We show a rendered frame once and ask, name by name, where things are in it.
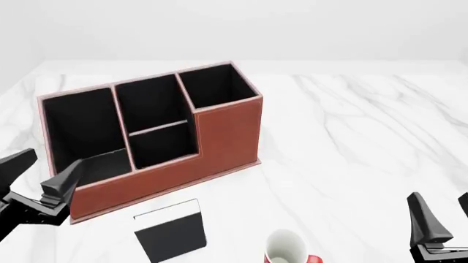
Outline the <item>red and white mug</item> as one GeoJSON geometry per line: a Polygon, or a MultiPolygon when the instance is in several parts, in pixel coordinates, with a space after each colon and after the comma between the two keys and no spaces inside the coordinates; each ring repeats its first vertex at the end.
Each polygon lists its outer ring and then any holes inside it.
{"type": "Polygon", "coordinates": [[[277,229],[265,241],[264,263],[324,263],[309,253],[309,244],[291,229],[277,229]]]}

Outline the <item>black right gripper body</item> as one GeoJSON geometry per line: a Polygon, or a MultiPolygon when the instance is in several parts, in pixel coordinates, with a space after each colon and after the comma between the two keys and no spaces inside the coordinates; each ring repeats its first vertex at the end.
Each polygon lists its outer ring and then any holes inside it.
{"type": "Polygon", "coordinates": [[[468,247],[445,247],[444,239],[411,240],[414,263],[468,263],[468,247]]]}

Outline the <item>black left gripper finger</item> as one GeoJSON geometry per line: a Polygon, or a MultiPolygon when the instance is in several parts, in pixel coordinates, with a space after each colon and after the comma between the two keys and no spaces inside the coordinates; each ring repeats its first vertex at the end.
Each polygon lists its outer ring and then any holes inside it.
{"type": "Polygon", "coordinates": [[[82,163],[83,160],[78,159],[51,179],[41,182],[43,194],[40,203],[50,208],[62,203],[70,206],[77,184],[83,176],[82,163]]]}
{"type": "Polygon", "coordinates": [[[8,194],[10,186],[37,160],[33,148],[0,159],[0,194],[8,194]]]}

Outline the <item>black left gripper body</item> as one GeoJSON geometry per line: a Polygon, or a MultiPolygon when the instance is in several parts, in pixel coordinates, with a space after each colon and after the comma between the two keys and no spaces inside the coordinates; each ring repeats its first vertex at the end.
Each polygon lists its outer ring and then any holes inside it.
{"type": "Polygon", "coordinates": [[[21,224],[61,225],[69,216],[66,203],[47,207],[32,199],[10,192],[0,198],[0,239],[4,239],[21,224]]]}

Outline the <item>red-brown desk caddy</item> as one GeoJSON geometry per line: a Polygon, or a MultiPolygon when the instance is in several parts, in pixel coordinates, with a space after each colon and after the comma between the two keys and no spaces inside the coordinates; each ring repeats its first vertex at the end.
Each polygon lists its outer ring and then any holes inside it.
{"type": "Polygon", "coordinates": [[[231,61],[37,99],[50,179],[78,159],[71,223],[259,164],[263,96],[231,61]]]}

